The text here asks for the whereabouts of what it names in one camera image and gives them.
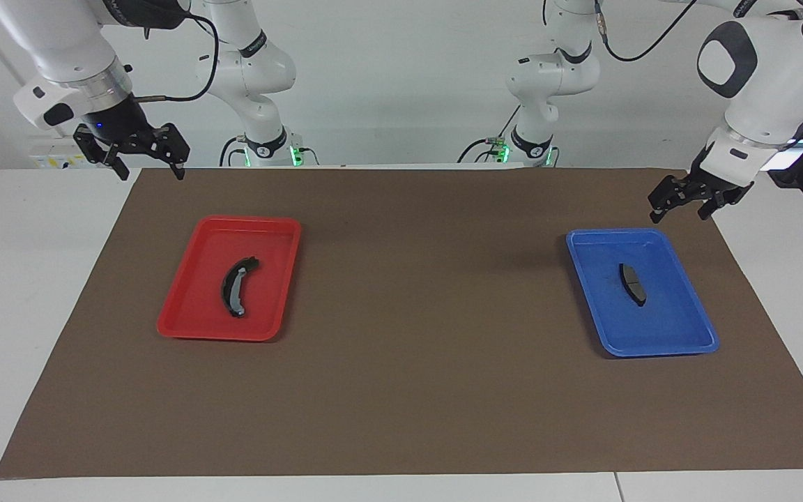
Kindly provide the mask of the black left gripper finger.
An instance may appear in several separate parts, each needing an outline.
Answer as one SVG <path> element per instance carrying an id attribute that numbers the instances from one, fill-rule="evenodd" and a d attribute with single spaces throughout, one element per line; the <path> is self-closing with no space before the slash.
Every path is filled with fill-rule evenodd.
<path id="1" fill-rule="evenodd" d="M 666 176 L 649 194 L 650 220 L 660 223 L 675 208 L 691 203 L 698 196 L 698 185 L 675 176 Z"/>
<path id="2" fill-rule="evenodd" d="M 720 208 L 732 204 L 733 193 L 732 190 L 727 191 L 714 191 L 710 198 L 705 200 L 698 209 L 698 216 L 701 220 L 708 220 Z"/>

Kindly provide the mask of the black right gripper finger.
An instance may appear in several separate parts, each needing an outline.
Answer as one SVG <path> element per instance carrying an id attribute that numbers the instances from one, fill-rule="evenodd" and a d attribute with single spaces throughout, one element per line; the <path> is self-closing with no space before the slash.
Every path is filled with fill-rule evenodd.
<path id="1" fill-rule="evenodd" d="M 138 145 L 144 155 L 166 163 L 176 180 L 184 180 L 190 146 L 175 124 L 138 133 Z"/>
<path id="2" fill-rule="evenodd" d="M 103 149 L 98 145 L 98 140 L 86 125 L 76 127 L 74 141 L 82 155 L 86 157 L 87 162 L 111 169 L 122 181 L 127 181 L 130 178 L 130 170 L 120 159 L 117 144 L 109 146 L 108 149 Z"/>

